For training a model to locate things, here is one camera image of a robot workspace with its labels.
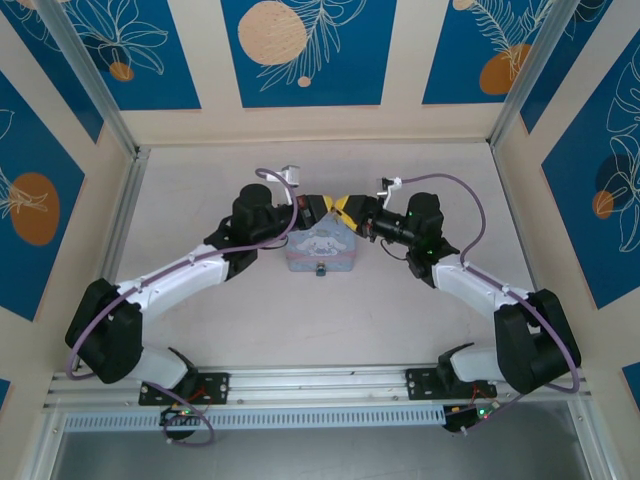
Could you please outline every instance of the white line drawing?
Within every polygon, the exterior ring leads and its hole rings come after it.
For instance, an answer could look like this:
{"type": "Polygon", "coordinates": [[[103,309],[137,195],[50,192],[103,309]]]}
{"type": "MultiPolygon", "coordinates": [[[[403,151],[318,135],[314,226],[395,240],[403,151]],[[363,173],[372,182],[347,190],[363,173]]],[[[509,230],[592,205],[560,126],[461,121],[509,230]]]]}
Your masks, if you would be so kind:
{"type": "MultiPolygon", "coordinates": [[[[3,0],[35,38],[60,51],[30,0],[3,0]]],[[[138,20],[138,0],[58,0],[89,51],[98,70],[117,80],[133,79],[133,66],[164,73],[154,49],[167,42],[169,32],[138,20]]]]}
{"type": "Polygon", "coordinates": [[[338,28],[355,19],[367,0],[284,0],[256,3],[240,20],[243,50],[262,65],[261,92],[285,81],[308,87],[332,50],[340,53],[338,28]],[[358,1],[355,8],[348,5],[358,1]]]}
{"type": "MultiPolygon", "coordinates": [[[[15,112],[11,110],[0,110],[0,140],[9,132],[14,114],[15,112]]],[[[2,168],[0,168],[0,213],[2,214],[2,218],[9,215],[13,209],[15,209],[17,213],[20,213],[20,208],[22,207],[47,212],[47,206],[42,204],[46,200],[47,195],[46,193],[39,196],[29,195],[19,188],[16,188],[2,172],[2,168]]]]}
{"type": "Polygon", "coordinates": [[[619,214],[621,253],[640,246],[640,46],[625,66],[607,114],[606,128],[612,134],[609,146],[615,158],[615,172],[596,194],[594,209],[600,218],[619,214]],[[616,200],[624,204],[616,206],[616,200]]]}
{"type": "MultiPolygon", "coordinates": [[[[524,62],[523,54],[526,56],[529,51],[525,46],[533,41],[557,1],[529,0],[520,16],[516,16],[509,0],[452,0],[452,5],[475,15],[480,33],[491,41],[495,52],[509,60],[509,76],[513,80],[524,62]]],[[[565,28],[567,36],[573,40],[578,23],[596,21],[605,3],[606,0],[582,0],[565,28]]]]}
{"type": "Polygon", "coordinates": [[[564,29],[564,33],[573,40],[576,34],[576,27],[578,23],[591,23],[595,22],[600,14],[604,10],[604,5],[607,0],[583,0],[576,7],[576,11],[573,13],[571,20],[564,29]]]}
{"type": "Polygon", "coordinates": [[[51,50],[59,52],[58,44],[51,37],[49,30],[45,27],[44,22],[38,15],[31,0],[2,0],[9,11],[24,26],[24,29],[36,40],[43,42],[51,50]]]}
{"type": "Polygon", "coordinates": [[[522,51],[531,37],[540,29],[557,0],[534,0],[524,13],[516,17],[511,2],[504,0],[453,0],[456,10],[468,10],[476,16],[482,36],[488,38],[493,49],[509,60],[509,75],[513,80],[524,61],[522,51]]]}

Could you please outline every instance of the blue wall panel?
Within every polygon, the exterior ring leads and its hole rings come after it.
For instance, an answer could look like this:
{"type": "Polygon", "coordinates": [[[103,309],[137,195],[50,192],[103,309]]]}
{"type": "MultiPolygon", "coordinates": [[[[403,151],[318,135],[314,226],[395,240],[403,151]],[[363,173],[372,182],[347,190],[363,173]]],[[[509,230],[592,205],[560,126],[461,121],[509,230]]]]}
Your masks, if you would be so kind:
{"type": "Polygon", "coordinates": [[[245,108],[379,105],[395,0],[222,0],[245,108]]]}
{"type": "Polygon", "coordinates": [[[0,73],[0,306],[33,320],[84,180],[0,73]]]}
{"type": "Polygon", "coordinates": [[[640,32],[543,162],[598,308],[640,286],[640,32]]]}
{"type": "Polygon", "coordinates": [[[527,97],[520,115],[529,133],[569,73],[611,0],[582,0],[527,97]]]}

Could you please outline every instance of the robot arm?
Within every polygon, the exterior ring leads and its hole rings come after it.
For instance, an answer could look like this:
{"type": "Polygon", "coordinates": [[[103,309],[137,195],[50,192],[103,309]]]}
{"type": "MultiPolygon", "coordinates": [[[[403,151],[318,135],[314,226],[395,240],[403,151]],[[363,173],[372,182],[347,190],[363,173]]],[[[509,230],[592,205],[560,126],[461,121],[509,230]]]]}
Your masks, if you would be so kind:
{"type": "MultiPolygon", "coordinates": [[[[297,167],[288,167],[281,175],[296,184],[292,172],[297,174],[297,167]]],[[[106,306],[128,295],[86,338],[79,357],[104,383],[135,378],[174,389],[186,398],[191,394],[197,370],[173,349],[143,345],[143,328],[182,300],[230,280],[249,267],[257,259],[257,250],[234,249],[257,245],[282,234],[292,221],[293,201],[298,206],[297,229],[310,228],[331,209],[330,198],[321,195],[288,200],[288,204],[273,206],[271,191],[266,186],[247,185],[233,202],[231,215],[189,254],[119,285],[105,279],[93,282],[67,331],[67,345],[73,347],[106,306]],[[226,253],[215,253],[220,250],[226,253]]]]}
{"type": "Polygon", "coordinates": [[[378,198],[350,195],[336,201],[334,209],[359,236],[372,242],[380,236],[406,246],[406,260],[416,278],[458,297],[493,320],[495,347],[470,344],[441,355],[438,375],[442,382],[507,381],[526,394],[569,371],[556,342],[548,331],[539,328],[536,317],[518,297],[542,315],[579,366],[580,352],[558,298],[548,290],[533,293],[507,286],[474,265],[463,264],[460,252],[442,236],[444,215],[437,195],[413,195],[405,215],[387,210],[391,191],[399,184],[399,179],[383,179],[386,191],[378,198]]]}

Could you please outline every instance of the orange circle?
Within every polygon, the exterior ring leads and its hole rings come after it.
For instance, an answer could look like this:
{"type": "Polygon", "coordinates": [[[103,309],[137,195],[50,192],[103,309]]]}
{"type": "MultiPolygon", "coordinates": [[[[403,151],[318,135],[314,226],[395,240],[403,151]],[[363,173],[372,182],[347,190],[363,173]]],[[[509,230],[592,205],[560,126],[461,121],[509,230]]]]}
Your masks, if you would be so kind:
{"type": "Polygon", "coordinates": [[[60,199],[56,187],[40,173],[25,173],[15,179],[9,198],[17,203],[11,209],[11,222],[25,242],[43,246],[53,240],[60,221],[60,199]],[[37,207],[30,206],[32,200],[37,207]]]}
{"type": "Polygon", "coordinates": [[[256,3],[238,23],[244,53],[260,65],[294,60],[307,46],[307,29],[298,14],[280,1],[256,3]]]}
{"type": "Polygon", "coordinates": [[[133,69],[126,63],[113,62],[109,65],[109,73],[111,73],[113,78],[121,82],[130,82],[133,80],[133,69]]]}
{"type": "Polygon", "coordinates": [[[606,190],[601,190],[593,197],[593,213],[602,220],[609,218],[613,213],[613,195],[606,190]]]}
{"type": "Polygon", "coordinates": [[[487,95],[504,95],[509,93],[516,75],[522,68],[531,45],[521,44],[511,47],[509,52],[501,52],[487,62],[480,74],[480,88],[487,95]],[[511,63],[515,62],[515,74],[511,63]]]}

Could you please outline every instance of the white table surface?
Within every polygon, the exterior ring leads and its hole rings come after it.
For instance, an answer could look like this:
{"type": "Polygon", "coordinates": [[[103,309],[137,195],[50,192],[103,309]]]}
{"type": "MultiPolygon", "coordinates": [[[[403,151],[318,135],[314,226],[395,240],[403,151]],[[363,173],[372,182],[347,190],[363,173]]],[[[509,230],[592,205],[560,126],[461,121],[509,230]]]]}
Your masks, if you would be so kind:
{"type": "MultiPolygon", "coordinates": [[[[489,148],[484,143],[306,142],[156,148],[151,152],[118,280],[185,255],[229,215],[253,171],[301,168],[301,193],[339,198],[376,191],[376,178],[445,172],[480,196],[487,233],[469,259],[511,285],[530,277],[489,148]]],[[[282,189],[269,184],[277,200],[282,189]]],[[[444,234],[462,249],[480,219],[471,197],[447,180],[405,186],[389,208],[404,213],[418,191],[436,193],[444,234]]],[[[349,273],[289,272],[283,250],[176,305],[145,330],[146,342],[177,348],[201,366],[310,366],[433,362],[469,341],[491,342],[492,322],[416,280],[406,263],[359,239],[349,273]]],[[[392,245],[402,254],[403,248],[392,245]]]]}

